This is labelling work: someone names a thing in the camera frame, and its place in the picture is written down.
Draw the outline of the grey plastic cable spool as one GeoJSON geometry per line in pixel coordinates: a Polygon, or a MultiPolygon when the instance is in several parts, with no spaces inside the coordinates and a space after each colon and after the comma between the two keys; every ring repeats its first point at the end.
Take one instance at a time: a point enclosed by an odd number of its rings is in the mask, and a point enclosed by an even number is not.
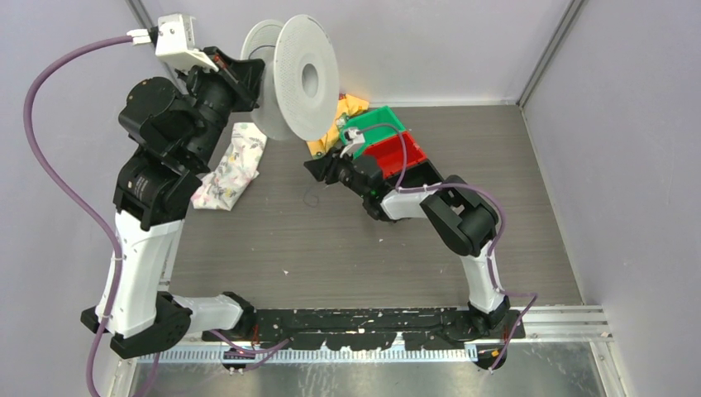
{"type": "Polygon", "coordinates": [[[250,114],[268,138],[321,139],[336,119],[340,75],[336,54],[322,25],[309,15],[285,23],[268,19],[249,31],[243,60],[262,60],[259,107],[250,114]]]}

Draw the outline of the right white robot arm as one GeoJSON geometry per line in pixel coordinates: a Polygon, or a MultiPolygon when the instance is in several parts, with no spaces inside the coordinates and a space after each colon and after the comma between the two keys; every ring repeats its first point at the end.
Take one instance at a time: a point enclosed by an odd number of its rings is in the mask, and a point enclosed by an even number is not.
{"type": "Polygon", "coordinates": [[[352,160],[330,153],[303,165],[316,181],[343,184],[361,197],[364,210],[374,220],[426,219],[464,267],[474,333],[489,340],[504,330],[510,303],[496,288],[497,272],[488,260],[499,216],[484,198],[466,188],[463,179],[443,178],[429,160],[389,177],[368,155],[352,160]]]}

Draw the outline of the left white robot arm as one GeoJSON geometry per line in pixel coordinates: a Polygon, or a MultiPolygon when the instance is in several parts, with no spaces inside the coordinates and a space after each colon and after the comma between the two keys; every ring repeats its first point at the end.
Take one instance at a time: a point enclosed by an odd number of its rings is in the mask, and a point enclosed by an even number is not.
{"type": "Polygon", "coordinates": [[[232,292],[187,298],[160,288],[174,263],[190,199],[234,112],[258,108],[265,62],[235,60],[217,47],[204,51],[214,66],[180,74],[185,90],[161,77],[138,83],[118,121],[137,144],[121,168],[113,202],[122,271],[116,288],[82,312],[82,323],[112,336],[111,349],[129,359],[169,350],[193,332],[219,331],[233,342],[253,335],[254,307],[232,292]]]}

